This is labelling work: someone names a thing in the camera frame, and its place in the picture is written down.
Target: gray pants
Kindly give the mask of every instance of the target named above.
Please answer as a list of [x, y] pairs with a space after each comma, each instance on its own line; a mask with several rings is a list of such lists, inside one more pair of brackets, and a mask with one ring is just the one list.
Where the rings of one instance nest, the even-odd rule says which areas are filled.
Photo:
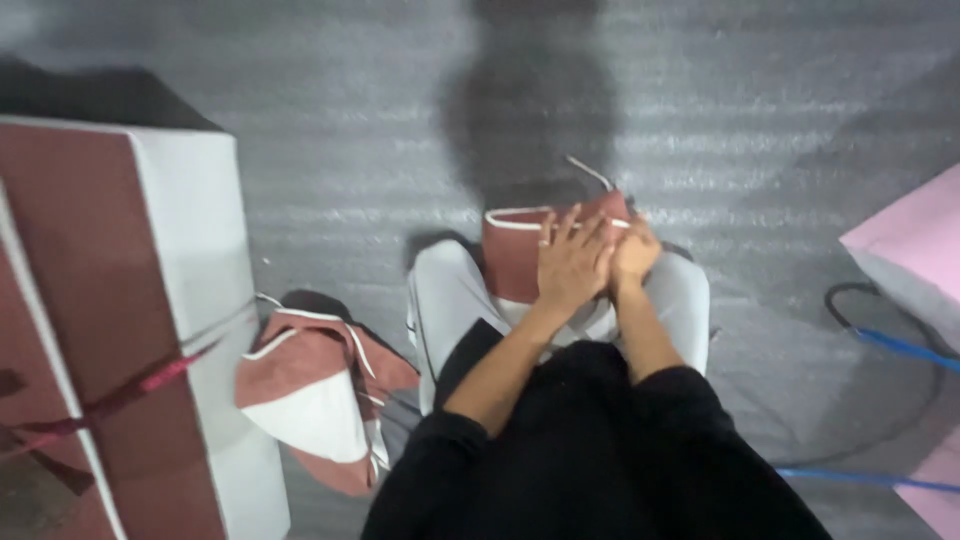
[[[433, 409], [436, 378], [477, 319], [507, 334], [524, 307], [492, 299], [476, 262], [454, 240], [421, 251], [408, 276], [408, 286], [407, 329], [417, 348], [420, 412], [426, 415]], [[677, 352], [688, 365], [704, 373], [710, 295], [703, 269], [680, 255], [663, 253], [644, 289]], [[612, 307], [601, 301], [574, 317], [558, 332], [554, 344], [560, 347], [576, 339], [611, 341], [617, 336]]]

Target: black sweater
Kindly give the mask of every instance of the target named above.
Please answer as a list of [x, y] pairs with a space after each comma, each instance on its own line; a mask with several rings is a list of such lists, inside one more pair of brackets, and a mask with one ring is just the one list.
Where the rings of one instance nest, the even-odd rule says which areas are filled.
[[[474, 326], [441, 373], [438, 405], [499, 337]], [[580, 342], [534, 371], [493, 440], [464, 416], [426, 417], [363, 538], [829, 536], [699, 373], [671, 368], [631, 386], [615, 347]]]

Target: hand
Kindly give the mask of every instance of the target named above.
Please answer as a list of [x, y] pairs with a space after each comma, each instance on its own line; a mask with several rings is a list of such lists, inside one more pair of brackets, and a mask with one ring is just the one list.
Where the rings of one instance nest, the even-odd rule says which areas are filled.
[[657, 261], [662, 247], [660, 241], [642, 216], [630, 222], [630, 229], [620, 238], [613, 254], [611, 280], [614, 289], [622, 284], [640, 284]]
[[581, 206], [564, 216], [553, 234], [557, 215], [550, 212], [540, 226], [540, 257], [537, 266], [538, 304], [562, 315], [565, 324], [573, 313], [610, 282], [615, 246], [604, 240], [609, 220], [603, 212], [574, 228]]

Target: black sleeve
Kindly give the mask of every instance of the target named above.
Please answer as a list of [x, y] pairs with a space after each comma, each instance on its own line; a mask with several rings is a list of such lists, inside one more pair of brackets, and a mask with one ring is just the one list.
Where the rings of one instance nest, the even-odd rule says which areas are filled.
[[410, 435], [403, 457], [373, 500], [361, 538], [422, 538], [441, 506], [462, 487], [489, 440], [466, 416], [436, 411]]
[[645, 463], [655, 465], [637, 469], [637, 481], [661, 486], [663, 497], [649, 504], [671, 516], [666, 523], [696, 524], [703, 538], [829, 539], [789, 484], [736, 432], [696, 370], [657, 372], [634, 387], [632, 400], [635, 419], [643, 420], [635, 444]]

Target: red ribbon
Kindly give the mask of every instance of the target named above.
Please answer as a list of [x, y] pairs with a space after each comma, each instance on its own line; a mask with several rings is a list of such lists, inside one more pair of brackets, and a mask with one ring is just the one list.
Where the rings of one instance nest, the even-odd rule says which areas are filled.
[[32, 452], [64, 437], [73, 435], [79, 430], [89, 428], [94, 420], [106, 418], [121, 408], [176, 379], [180, 374], [186, 372], [187, 368], [194, 362], [216, 347], [220, 341], [220, 339], [217, 339], [193, 355], [182, 356], [171, 362], [164, 363], [159, 368], [153, 370], [148, 369], [146, 374], [130, 378], [104, 398], [94, 402], [91, 406], [85, 407], [83, 418], [64, 418], [53, 422], [30, 422], [13, 426], [10, 428], [11, 430], [40, 432], [43, 433], [43, 435], [29, 443], [23, 444], [16, 450], [0, 454], [0, 460]]

